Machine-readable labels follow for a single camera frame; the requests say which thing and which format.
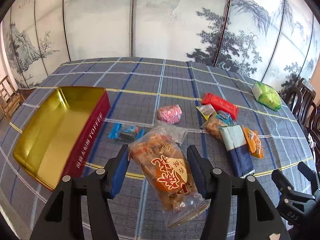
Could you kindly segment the orange snack packet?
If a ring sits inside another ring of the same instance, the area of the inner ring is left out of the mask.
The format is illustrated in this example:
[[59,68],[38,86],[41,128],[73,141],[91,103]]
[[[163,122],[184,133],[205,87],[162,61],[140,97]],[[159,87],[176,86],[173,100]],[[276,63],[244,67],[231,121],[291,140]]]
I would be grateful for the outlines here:
[[242,126],[242,130],[247,141],[250,154],[258,159],[263,159],[264,152],[257,131],[253,131],[245,126]]

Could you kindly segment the light and navy blue packet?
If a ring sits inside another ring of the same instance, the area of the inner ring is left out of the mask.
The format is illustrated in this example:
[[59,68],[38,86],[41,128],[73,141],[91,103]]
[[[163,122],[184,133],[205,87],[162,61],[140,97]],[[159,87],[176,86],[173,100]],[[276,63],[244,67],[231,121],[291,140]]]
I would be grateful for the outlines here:
[[255,173],[253,161],[240,125],[222,126],[219,131],[227,150],[227,158],[233,175],[239,178],[253,175]]

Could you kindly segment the clear cracker snack bag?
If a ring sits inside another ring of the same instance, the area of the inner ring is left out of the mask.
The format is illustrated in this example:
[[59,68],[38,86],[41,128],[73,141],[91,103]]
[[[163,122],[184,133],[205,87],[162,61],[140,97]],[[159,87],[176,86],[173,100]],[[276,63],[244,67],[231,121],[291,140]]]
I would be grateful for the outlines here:
[[201,128],[207,131],[211,136],[215,139],[223,141],[221,136],[221,132],[219,130],[220,127],[228,126],[218,114],[212,115],[202,126]]

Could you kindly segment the blue black snack packet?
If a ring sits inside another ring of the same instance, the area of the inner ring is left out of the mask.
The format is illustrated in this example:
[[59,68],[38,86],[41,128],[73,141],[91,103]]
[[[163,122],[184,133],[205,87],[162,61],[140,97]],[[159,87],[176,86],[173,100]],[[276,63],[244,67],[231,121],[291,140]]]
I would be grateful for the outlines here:
[[125,125],[114,123],[108,137],[110,139],[121,140],[125,142],[134,142],[145,134],[145,129],[136,125]]

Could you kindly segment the fried twist snack bag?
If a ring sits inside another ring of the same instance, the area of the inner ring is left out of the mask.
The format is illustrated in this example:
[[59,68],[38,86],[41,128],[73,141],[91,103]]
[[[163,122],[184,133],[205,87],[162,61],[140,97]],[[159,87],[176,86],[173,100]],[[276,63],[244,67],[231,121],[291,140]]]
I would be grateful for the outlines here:
[[140,166],[159,198],[167,227],[193,219],[209,206],[198,193],[186,157],[163,126],[129,144],[129,159]]

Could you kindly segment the red snack packet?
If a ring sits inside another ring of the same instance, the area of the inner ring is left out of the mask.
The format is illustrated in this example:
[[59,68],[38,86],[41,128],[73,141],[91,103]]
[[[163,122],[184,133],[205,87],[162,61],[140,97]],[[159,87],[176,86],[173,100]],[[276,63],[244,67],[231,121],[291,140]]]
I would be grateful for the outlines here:
[[237,119],[238,107],[215,94],[206,93],[202,99],[202,104],[210,104],[216,111],[224,111],[228,113],[233,120]]

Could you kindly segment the small yellow clear packet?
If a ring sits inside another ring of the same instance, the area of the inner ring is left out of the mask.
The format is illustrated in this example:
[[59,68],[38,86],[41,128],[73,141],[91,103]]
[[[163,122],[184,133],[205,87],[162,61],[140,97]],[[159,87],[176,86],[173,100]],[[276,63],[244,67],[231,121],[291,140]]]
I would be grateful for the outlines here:
[[216,110],[209,103],[207,105],[196,106],[197,110],[201,113],[204,119],[207,121],[212,115],[216,114]]

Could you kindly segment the pink patterned candy packet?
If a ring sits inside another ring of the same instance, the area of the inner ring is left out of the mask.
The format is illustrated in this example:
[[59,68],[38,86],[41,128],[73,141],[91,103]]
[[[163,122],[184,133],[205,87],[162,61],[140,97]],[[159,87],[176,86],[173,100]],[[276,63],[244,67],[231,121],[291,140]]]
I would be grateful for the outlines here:
[[182,110],[179,105],[164,106],[157,110],[157,119],[167,124],[180,122]]

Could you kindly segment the small teal candy packet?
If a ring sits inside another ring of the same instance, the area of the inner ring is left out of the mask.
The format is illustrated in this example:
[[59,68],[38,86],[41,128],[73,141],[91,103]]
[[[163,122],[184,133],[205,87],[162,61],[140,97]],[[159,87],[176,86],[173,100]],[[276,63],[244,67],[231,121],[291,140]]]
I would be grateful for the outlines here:
[[216,117],[218,118],[218,119],[220,119],[221,121],[223,121],[226,125],[230,125],[230,123],[232,122],[232,118],[231,118],[231,116],[230,116],[230,114],[229,113],[226,113],[226,112],[224,112],[224,111],[222,111],[222,110],[219,110],[219,111],[217,111],[217,115],[216,115]]

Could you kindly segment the red gold tin box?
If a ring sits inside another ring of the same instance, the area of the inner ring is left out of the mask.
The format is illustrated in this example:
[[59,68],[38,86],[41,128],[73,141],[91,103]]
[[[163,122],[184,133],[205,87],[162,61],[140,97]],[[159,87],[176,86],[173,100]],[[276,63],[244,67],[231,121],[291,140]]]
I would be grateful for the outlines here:
[[79,178],[111,105],[101,87],[57,87],[22,130],[13,157],[53,191],[63,176]]

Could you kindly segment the dark wooden chair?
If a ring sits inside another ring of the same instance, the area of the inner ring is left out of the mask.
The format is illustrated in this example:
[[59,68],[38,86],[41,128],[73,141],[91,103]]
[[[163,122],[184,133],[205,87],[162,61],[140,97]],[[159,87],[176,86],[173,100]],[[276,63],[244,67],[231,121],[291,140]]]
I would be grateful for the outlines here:
[[284,102],[298,121],[313,154],[319,164],[319,105],[314,102],[316,91],[310,82],[301,78],[287,92]]

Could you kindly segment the green tissue pack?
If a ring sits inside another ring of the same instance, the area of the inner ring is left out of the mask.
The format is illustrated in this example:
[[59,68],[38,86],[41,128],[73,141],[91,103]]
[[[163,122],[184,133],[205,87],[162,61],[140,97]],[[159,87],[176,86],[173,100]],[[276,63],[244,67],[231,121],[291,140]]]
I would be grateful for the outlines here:
[[251,89],[255,100],[268,107],[269,109],[277,112],[281,108],[281,97],[269,85],[256,81]]

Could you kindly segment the bamboo wooden chair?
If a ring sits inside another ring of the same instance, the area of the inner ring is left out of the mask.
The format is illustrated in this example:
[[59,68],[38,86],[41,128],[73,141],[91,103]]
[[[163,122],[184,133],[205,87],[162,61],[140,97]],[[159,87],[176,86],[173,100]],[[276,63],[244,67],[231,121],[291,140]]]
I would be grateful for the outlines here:
[[7,75],[1,79],[1,98],[4,102],[1,104],[1,111],[10,121],[12,115],[24,103],[25,99],[21,93],[14,89]]

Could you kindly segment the painted folding screen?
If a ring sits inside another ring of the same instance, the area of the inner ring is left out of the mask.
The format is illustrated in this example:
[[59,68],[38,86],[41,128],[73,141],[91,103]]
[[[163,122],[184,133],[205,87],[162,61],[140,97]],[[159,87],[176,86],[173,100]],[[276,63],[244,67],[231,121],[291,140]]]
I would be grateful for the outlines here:
[[136,56],[199,62],[284,91],[310,79],[319,58],[319,22],[304,0],[15,0],[1,25],[24,89],[67,61]]

